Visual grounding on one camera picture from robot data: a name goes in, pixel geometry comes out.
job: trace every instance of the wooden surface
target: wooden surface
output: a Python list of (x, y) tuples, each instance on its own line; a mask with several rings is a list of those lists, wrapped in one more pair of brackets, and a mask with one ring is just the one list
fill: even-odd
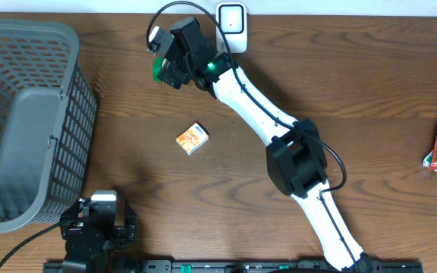
[[(80, 37), (80, 62), (99, 94), (84, 196), (116, 189), (139, 215), (130, 252), (176, 259), (321, 256), (304, 213), (266, 173), (259, 137), (193, 85), (152, 80), (150, 15), (0, 14), (61, 21)], [(182, 16), (166, 15), (169, 27)], [(211, 23), (199, 17), (211, 40)], [(360, 245), (382, 259), (419, 259), (437, 272), (437, 174), (422, 166), (437, 128), (437, 18), (249, 16), (253, 83), (297, 118), (310, 117), (344, 160), (336, 203)], [(193, 122), (210, 140), (187, 156), (174, 139)], [(332, 184), (338, 166), (329, 157)], [(0, 258), (45, 225), (0, 234)], [(39, 272), (64, 257), (54, 231), (14, 255), (3, 272)]]

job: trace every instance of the basket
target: basket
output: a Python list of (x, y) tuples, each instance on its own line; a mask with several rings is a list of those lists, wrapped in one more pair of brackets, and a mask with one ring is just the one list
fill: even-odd
[(78, 52), (68, 26), (0, 20), (0, 232), (80, 196), (97, 104)]

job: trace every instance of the white background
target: white background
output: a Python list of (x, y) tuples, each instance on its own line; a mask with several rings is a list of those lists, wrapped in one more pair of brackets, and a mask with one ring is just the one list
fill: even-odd
[[(0, 0), (0, 11), (154, 13), (169, 0)], [(220, 0), (192, 0), (215, 13)], [(249, 14), (437, 16), (437, 0), (243, 0)], [(173, 7), (168, 13), (196, 13)]]

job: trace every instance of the white charger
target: white charger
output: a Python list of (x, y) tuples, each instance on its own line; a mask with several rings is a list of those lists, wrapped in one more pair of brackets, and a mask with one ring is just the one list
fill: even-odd
[[(225, 2), (217, 5), (215, 16), (222, 28), (232, 53), (247, 49), (247, 9), (240, 2)], [(217, 51), (226, 52), (224, 40), (217, 28)]]

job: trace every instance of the white and black robotic arm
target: white and black robotic arm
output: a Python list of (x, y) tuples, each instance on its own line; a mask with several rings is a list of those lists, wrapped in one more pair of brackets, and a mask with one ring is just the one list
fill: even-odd
[(169, 32), (155, 27), (148, 38), (149, 50), (163, 57), (155, 61), (155, 79), (175, 89), (193, 80), (234, 109), (259, 135), (272, 182), (304, 210), (326, 260), (339, 271), (371, 272), (368, 256), (351, 236), (328, 191), (325, 154), (315, 141), (319, 133), (314, 123), (299, 122), (273, 105), (230, 54), (217, 52), (206, 41), (194, 17), (178, 21)]

